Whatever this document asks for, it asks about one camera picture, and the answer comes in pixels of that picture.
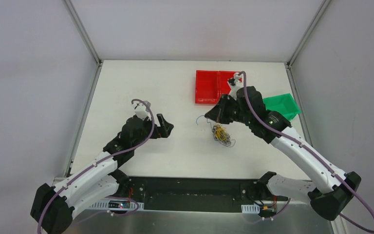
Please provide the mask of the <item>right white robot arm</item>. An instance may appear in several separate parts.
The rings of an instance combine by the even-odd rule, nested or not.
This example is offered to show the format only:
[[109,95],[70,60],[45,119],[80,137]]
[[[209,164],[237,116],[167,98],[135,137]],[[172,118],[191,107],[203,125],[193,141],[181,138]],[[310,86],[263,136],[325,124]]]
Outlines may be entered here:
[[257,194],[268,200],[285,196],[310,204],[322,218],[333,221],[353,198],[361,177],[345,172],[322,155],[297,133],[282,114],[268,110],[262,95],[253,86],[240,88],[236,97],[223,94],[205,118],[220,124],[243,123],[257,137],[288,156],[309,181],[291,179],[275,172],[265,173],[257,183]]

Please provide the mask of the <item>red bin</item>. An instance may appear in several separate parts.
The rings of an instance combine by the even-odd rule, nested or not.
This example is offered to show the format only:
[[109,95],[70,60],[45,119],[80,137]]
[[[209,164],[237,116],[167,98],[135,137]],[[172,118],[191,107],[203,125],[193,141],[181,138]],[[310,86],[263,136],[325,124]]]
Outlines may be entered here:
[[233,79],[233,89],[240,89],[243,88],[243,77],[238,75],[239,72],[237,71],[218,71],[218,83],[219,83],[219,93],[220,95],[223,94],[230,94],[231,87],[230,87],[230,79]]
[[219,100],[219,71],[197,70],[195,80],[195,103],[216,104]]

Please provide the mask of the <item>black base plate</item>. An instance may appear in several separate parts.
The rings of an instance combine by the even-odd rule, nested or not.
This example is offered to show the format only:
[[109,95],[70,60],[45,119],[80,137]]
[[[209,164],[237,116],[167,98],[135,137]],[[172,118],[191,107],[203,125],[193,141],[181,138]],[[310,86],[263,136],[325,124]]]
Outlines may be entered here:
[[143,210],[240,213],[243,205],[269,204],[273,195],[256,179],[131,176],[113,198],[131,198]]

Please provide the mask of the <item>right red bin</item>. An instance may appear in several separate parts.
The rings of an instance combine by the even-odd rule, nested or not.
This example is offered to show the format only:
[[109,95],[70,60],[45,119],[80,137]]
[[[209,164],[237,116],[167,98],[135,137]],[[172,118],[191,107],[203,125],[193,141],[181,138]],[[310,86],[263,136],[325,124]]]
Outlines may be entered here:
[[240,89],[243,88],[243,77],[238,75],[239,72],[237,71],[218,71],[218,83],[219,83],[219,93],[220,95],[223,94],[230,94],[231,87],[230,87],[230,79],[233,79],[233,89]]

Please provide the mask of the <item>left red bin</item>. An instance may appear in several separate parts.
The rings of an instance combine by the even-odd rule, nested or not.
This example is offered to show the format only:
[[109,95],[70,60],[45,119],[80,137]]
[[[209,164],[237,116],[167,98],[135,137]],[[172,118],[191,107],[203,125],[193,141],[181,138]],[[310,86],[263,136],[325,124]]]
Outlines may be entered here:
[[195,103],[216,104],[219,100],[219,71],[197,70],[195,80]]

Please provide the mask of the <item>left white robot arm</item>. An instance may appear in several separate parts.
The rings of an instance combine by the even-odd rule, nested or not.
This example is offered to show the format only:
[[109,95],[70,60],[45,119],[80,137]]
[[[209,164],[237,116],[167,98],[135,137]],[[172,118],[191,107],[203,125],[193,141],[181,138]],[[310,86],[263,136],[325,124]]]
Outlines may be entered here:
[[113,194],[124,197],[129,191],[128,177],[119,167],[147,140],[168,138],[174,128],[162,114],[156,117],[157,123],[136,115],[127,119],[92,163],[55,185],[38,187],[30,211],[38,224],[37,233],[61,234],[92,203]]

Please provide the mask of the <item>green plastic bin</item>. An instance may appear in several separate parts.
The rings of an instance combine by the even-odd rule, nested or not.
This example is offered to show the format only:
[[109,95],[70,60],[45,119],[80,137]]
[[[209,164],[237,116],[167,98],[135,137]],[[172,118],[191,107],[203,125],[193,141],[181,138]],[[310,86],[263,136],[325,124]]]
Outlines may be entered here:
[[301,113],[299,106],[290,93],[268,98],[265,97],[263,98],[263,102],[267,110],[282,114],[288,121],[293,120]]

